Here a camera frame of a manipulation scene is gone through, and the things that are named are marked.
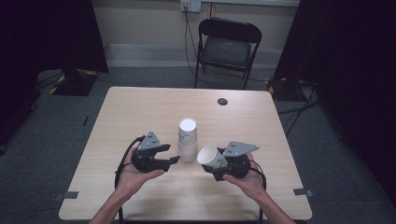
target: forearm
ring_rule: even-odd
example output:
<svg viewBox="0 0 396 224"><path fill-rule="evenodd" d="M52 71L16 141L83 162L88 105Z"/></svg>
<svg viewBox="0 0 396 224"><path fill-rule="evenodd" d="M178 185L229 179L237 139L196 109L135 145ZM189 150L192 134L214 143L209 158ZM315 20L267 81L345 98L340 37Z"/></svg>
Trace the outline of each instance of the forearm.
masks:
<svg viewBox="0 0 396 224"><path fill-rule="evenodd" d="M111 223L126 199L114 191L91 220L90 224Z"/></svg>
<svg viewBox="0 0 396 224"><path fill-rule="evenodd" d="M271 224L291 224L295 222L274 202L267 192L263 192L253 200L260 206Z"/></svg>

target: hand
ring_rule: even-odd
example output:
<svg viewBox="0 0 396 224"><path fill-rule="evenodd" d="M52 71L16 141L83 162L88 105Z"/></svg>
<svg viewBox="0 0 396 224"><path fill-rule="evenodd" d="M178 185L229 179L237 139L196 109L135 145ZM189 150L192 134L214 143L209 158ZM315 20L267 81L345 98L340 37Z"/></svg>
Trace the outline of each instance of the hand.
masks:
<svg viewBox="0 0 396 224"><path fill-rule="evenodd" d="M131 148L126 156L123 164L127 165L122 169L120 181L115 190L115 193L120 194L125 201L128 201L132 195L136 194L146 181L164 174L163 170L155 170L144 174L134 168L134 165L131 164L131 158L135 150L135 147Z"/></svg>
<svg viewBox="0 0 396 224"><path fill-rule="evenodd" d="M251 168L259 169L256 163L253 162L251 153L247 154ZM236 178L232 175L224 175L223 179L238 186L249 198L255 200L264 194L265 189L262 186L262 179L260 175L254 171L249 171L244 178Z"/></svg>

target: wooden table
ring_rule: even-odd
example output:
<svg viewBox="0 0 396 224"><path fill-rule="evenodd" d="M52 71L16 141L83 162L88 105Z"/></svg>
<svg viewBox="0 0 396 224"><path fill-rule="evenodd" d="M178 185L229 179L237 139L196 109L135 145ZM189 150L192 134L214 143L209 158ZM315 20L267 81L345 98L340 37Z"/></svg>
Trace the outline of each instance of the wooden table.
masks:
<svg viewBox="0 0 396 224"><path fill-rule="evenodd" d="M225 98L227 105L219 105ZM113 87L106 96L68 191L61 219L91 219L114 190L114 172L136 137L154 131L167 152L177 154L178 124L197 121L199 146L226 147L231 140L260 146L253 157L267 177L267 191L291 218L309 219L311 208L281 127L266 91L224 91ZM216 182L197 161L172 165L165 175L147 182L123 206L128 220L257 220L259 206L238 187Z"/></svg>

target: black backdrop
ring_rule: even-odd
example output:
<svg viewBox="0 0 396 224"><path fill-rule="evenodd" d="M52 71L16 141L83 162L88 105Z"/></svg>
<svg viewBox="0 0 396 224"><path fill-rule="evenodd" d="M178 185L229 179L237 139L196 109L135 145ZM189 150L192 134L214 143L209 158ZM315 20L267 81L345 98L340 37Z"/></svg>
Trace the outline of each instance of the black backdrop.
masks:
<svg viewBox="0 0 396 224"><path fill-rule="evenodd" d="M1 1L0 33L0 144L35 100L40 72L108 73L91 0Z"/></svg>
<svg viewBox="0 0 396 224"><path fill-rule="evenodd" d="M318 83L340 134L396 205L396 2L301 0L283 77Z"/></svg>

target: gray carpet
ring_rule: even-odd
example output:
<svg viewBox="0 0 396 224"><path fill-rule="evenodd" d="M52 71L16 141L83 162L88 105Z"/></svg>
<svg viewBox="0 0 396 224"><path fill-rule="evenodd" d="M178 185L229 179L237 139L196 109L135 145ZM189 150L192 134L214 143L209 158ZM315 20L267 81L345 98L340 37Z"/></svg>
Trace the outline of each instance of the gray carpet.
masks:
<svg viewBox="0 0 396 224"><path fill-rule="evenodd" d="M48 94L59 71L47 71L37 87L42 92L35 110L7 143L0 157L0 223L67 223L59 219L62 202L90 136L106 91L112 86L192 88L188 67L110 68L101 74L88 96ZM274 69L253 69L248 90L266 91L264 80ZM206 72L199 88L239 89L239 77ZM304 87L309 96L310 88ZM303 106L276 102L278 111ZM289 130L295 113L280 119ZM290 148L309 198L308 223L396 223L396 212L365 164L338 137L334 121L321 105L305 110L288 135Z"/></svg>

